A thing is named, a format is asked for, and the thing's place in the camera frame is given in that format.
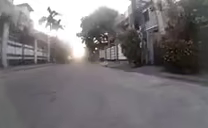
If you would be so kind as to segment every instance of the curb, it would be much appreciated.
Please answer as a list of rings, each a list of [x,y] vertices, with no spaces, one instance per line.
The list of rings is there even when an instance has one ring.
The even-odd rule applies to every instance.
[[[9,72],[17,72],[17,71],[22,71],[22,70],[37,69],[37,68],[48,67],[48,66],[52,66],[52,65],[53,64],[39,64],[39,65],[9,67],[7,69],[0,69],[0,74],[2,74],[2,73],[9,73]]]
[[[175,74],[168,74],[168,73],[161,73],[162,77],[170,78],[170,79],[177,79],[177,80],[184,80],[189,82],[195,82],[195,83],[207,83],[208,79],[200,78],[200,77],[193,77],[193,76],[182,76],[182,75],[175,75]]]

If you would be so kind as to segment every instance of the sky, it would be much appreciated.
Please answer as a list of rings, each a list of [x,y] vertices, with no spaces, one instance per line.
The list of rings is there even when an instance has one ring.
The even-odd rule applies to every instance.
[[[34,27],[40,31],[45,31],[45,29],[38,25],[38,20],[42,16],[48,16],[48,6],[61,13],[65,30],[55,34],[71,45],[79,47],[81,40],[76,37],[76,33],[81,30],[80,19],[83,16],[91,14],[100,6],[107,6],[119,13],[124,13],[130,4],[130,0],[14,0],[14,4],[21,3],[28,3],[32,6],[34,12],[31,13],[31,18],[34,21]]]

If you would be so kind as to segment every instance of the asphalt road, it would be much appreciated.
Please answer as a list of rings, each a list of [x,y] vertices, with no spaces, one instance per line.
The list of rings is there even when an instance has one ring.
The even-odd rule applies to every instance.
[[[208,87],[96,64],[9,72],[0,128],[208,128]]]

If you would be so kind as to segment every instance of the bush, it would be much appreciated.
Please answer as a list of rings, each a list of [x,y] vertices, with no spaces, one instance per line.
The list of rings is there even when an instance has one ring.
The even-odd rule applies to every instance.
[[[120,34],[118,38],[121,41],[122,53],[127,57],[129,63],[141,66],[141,40],[136,30],[127,30]]]
[[[168,10],[168,27],[160,43],[164,66],[171,72],[197,73],[199,64],[198,45],[195,39],[196,24],[191,15],[177,10],[176,6],[171,5]]]
[[[193,41],[165,40],[161,44],[166,69],[175,73],[198,72],[198,48]]]

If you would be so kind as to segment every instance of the column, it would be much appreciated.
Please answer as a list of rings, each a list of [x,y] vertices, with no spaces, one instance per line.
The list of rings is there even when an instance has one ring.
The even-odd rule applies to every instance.
[[[37,53],[38,53],[38,44],[37,40],[34,40],[34,63],[37,64]]]
[[[1,39],[1,63],[4,68],[8,67],[7,50],[9,39],[9,23],[5,22],[3,26],[3,34]]]
[[[50,37],[47,35],[47,62],[50,62]]]

